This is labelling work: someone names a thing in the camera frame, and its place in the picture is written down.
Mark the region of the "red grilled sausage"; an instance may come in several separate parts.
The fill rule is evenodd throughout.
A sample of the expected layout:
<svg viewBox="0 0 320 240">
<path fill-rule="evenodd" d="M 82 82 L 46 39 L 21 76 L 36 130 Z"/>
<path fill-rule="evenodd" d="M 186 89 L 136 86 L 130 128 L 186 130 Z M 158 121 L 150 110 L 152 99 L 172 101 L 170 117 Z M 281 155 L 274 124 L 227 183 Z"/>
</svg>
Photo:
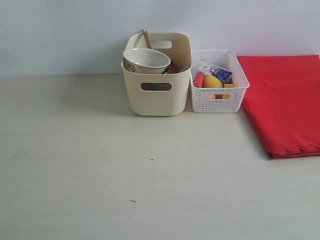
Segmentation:
<svg viewBox="0 0 320 240">
<path fill-rule="evenodd" d="M 196 88 L 202 88 L 205 79 L 205 74 L 203 72 L 197 72 L 193 78 L 193 86 Z"/>
</svg>

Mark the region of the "brown wooden plate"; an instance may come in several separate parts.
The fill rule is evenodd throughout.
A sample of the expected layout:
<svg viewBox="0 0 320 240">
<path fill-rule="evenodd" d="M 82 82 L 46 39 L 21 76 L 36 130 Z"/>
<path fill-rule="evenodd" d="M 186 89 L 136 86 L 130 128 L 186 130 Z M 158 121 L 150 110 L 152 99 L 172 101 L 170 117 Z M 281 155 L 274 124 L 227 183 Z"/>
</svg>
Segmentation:
<svg viewBox="0 0 320 240">
<path fill-rule="evenodd" d="M 184 68 L 185 68 L 184 66 L 180 66 L 179 64 L 171 62 L 167 73 L 168 74 L 177 74 L 177 73 L 180 73 Z"/>
</svg>

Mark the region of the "white ceramic floral bowl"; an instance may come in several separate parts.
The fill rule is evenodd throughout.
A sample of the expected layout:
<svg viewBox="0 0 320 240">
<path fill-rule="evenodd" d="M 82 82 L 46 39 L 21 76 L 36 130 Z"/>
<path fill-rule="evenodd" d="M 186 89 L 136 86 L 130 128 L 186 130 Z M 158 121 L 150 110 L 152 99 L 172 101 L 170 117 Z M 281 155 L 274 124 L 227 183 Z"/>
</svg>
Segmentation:
<svg viewBox="0 0 320 240">
<path fill-rule="evenodd" d="M 150 48 L 129 48 L 122 56 L 123 68 L 135 74 L 162 74 L 171 64 L 166 54 Z"/>
</svg>

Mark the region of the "yellow lemon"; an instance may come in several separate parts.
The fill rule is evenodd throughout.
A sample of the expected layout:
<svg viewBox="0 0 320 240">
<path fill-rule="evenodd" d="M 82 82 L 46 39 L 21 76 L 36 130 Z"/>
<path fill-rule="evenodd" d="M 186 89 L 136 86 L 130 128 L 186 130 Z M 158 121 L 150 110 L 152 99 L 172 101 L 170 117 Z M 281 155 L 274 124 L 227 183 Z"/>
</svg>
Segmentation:
<svg viewBox="0 0 320 240">
<path fill-rule="evenodd" d="M 215 76 L 205 76 L 202 87 L 203 88 L 222 88 L 223 83 Z"/>
</svg>

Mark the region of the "yellow cheese wedge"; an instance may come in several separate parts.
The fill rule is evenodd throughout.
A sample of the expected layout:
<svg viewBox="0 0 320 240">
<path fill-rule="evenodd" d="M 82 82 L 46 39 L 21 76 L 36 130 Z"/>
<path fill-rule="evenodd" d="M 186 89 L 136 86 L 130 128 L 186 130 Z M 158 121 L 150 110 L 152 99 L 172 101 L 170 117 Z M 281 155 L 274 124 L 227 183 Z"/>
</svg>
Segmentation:
<svg viewBox="0 0 320 240">
<path fill-rule="evenodd" d="M 237 87 L 237 85 L 236 84 L 234 84 L 234 83 L 225 83 L 224 84 L 224 88 L 236 88 Z M 222 98 L 223 99 L 229 99 L 230 98 L 230 94 L 223 94 L 222 95 Z"/>
</svg>

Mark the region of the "blue white milk carton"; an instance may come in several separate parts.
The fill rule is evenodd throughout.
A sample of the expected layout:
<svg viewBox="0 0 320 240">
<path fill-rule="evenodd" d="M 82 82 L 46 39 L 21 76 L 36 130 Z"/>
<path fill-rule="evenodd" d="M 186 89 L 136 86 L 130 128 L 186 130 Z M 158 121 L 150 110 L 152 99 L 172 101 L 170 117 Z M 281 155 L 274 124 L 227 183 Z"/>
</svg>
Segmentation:
<svg viewBox="0 0 320 240">
<path fill-rule="evenodd" d="M 197 72 L 202 72 L 206 77 L 213 76 L 218 80 L 222 81 L 223 84 L 231 84 L 232 83 L 232 75 L 233 73 L 225 68 L 214 65 L 210 62 L 205 62 L 200 64 L 196 68 Z"/>
</svg>

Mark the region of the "red tablecloth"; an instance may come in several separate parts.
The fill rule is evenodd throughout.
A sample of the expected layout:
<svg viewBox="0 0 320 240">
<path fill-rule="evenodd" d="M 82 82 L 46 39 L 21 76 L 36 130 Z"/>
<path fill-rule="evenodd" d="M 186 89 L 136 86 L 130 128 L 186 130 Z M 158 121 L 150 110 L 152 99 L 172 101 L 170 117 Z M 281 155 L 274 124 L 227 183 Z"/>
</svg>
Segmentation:
<svg viewBox="0 0 320 240">
<path fill-rule="evenodd" d="M 320 154 L 320 57 L 238 56 L 249 81 L 242 107 L 272 159 Z"/>
</svg>

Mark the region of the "dark wooden spoon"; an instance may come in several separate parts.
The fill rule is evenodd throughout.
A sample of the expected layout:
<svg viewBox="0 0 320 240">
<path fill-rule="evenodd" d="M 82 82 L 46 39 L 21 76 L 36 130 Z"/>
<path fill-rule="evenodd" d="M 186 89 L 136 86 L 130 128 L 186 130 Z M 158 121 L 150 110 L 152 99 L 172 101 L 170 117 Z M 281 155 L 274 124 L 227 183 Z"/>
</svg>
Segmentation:
<svg viewBox="0 0 320 240">
<path fill-rule="evenodd" d="M 149 83 L 149 90 L 150 91 L 165 91 L 166 84 L 165 83 Z"/>
</svg>

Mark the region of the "cream plastic storage bin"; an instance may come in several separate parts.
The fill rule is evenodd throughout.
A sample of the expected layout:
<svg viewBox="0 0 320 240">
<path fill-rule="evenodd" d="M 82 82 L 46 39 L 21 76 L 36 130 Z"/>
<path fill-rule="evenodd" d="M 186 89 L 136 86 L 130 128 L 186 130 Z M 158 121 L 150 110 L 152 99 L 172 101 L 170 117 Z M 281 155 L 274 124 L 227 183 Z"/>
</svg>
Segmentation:
<svg viewBox="0 0 320 240">
<path fill-rule="evenodd" d="M 192 65 L 189 38 L 175 32 L 150 32 L 154 50 L 166 54 L 171 62 L 187 67 Z M 191 68 L 176 74 L 139 74 L 124 69 L 128 102 L 132 111 L 141 116 L 175 116 L 186 107 Z M 150 91 L 149 83 L 164 83 L 165 91 Z"/>
</svg>

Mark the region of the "white perforated plastic basket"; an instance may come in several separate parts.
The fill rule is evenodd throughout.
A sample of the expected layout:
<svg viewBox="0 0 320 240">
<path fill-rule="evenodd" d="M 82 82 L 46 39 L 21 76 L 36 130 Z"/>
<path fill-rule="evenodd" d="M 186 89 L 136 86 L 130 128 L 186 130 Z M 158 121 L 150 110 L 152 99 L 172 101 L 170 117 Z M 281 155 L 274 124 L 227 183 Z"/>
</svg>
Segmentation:
<svg viewBox="0 0 320 240">
<path fill-rule="evenodd" d="M 190 91 L 192 110 L 195 113 L 236 113 L 239 111 L 250 83 L 236 57 L 230 49 L 205 49 L 191 51 Z M 232 72 L 233 88 L 198 88 L 193 85 L 197 67 L 202 63 L 212 63 Z"/>
</svg>

